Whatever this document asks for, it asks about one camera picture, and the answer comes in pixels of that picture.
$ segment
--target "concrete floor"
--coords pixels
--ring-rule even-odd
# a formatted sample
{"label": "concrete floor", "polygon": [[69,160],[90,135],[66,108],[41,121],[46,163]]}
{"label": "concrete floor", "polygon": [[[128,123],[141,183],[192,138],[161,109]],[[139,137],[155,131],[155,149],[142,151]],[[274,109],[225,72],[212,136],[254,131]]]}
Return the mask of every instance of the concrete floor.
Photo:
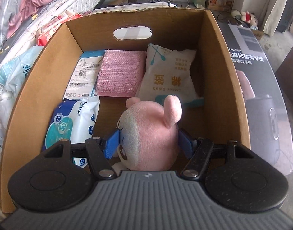
{"label": "concrete floor", "polygon": [[[288,31],[284,33],[275,32],[274,36],[271,38],[264,35],[259,43],[262,46],[273,71],[275,72],[292,48],[293,36]],[[282,93],[288,112],[293,140],[293,105],[283,91]],[[293,173],[286,177],[289,182],[289,192],[281,209],[293,218]]]}

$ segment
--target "pink plush toy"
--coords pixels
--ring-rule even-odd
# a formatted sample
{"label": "pink plush toy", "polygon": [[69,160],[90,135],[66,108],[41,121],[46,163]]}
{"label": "pink plush toy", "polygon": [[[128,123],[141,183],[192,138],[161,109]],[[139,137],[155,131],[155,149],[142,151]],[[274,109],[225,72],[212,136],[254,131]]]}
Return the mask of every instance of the pink plush toy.
{"label": "pink plush toy", "polygon": [[177,122],[182,116],[177,96],[169,95],[164,106],[133,97],[126,101],[127,110],[121,115],[120,145],[117,148],[120,170],[168,170],[179,153]]}

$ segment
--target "red tissue package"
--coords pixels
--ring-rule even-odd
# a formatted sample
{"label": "red tissue package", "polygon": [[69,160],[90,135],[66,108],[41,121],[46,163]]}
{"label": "red tissue package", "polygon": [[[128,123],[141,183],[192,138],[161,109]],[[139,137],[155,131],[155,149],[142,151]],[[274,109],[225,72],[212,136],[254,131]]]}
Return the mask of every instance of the red tissue package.
{"label": "red tissue package", "polygon": [[66,10],[63,14],[55,17],[47,24],[37,30],[36,39],[38,46],[45,46],[49,39],[53,36],[55,31],[61,26],[63,22],[80,18],[82,15],[75,14],[72,11]]}

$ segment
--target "teal label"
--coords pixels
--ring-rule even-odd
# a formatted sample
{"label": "teal label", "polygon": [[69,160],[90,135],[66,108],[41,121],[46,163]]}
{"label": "teal label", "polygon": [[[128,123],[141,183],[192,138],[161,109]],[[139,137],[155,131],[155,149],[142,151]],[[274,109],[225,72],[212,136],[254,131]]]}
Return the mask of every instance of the teal label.
{"label": "teal label", "polygon": [[51,147],[54,143],[58,142],[60,139],[67,138],[70,139],[73,121],[69,117],[63,117],[61,113],[57,114],[54,118],[54,122],[49,126],[45,137],[45,147],[46,149]]}

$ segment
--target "plush toy ear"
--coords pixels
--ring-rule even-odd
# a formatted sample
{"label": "plush toy ear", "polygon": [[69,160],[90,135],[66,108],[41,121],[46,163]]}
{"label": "plush toy ear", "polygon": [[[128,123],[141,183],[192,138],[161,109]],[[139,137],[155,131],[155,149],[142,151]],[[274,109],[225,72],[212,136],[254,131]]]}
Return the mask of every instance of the plush toy ear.
{"label": "plush toy ear", "polygon": [[140,102],[140,98],[137,98],[137,97],[132,97],[132,98],[129,98],[128,100],[126,100],[126,108],[128,109],[129,107],[131,107],[133,104],[135,103],[138,103]]}
{"label": "plush toy ear", "polygon": [[169,95],[164,100],[164,123],[168,129],[174,126],[182,116],[182,106],[177,96]]}

